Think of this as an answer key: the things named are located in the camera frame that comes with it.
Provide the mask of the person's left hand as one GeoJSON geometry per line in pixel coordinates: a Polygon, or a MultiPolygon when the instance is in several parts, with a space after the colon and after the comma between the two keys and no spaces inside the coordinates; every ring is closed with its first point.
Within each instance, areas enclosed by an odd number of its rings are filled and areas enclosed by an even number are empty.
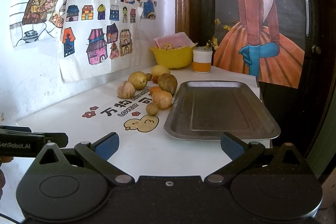
{"type": "MultiPolygon", "coordinates": [[[[14,158],[12,156],[1,156],[0,163],[5,164],[5,163],[13,161],[13,159],[14,158]]],[[[3,188],[4,188],[5,184],[6,184],[5,174],[0,169],[0,198],[2,198],[2,196],[3,196],[3,188]]]]}

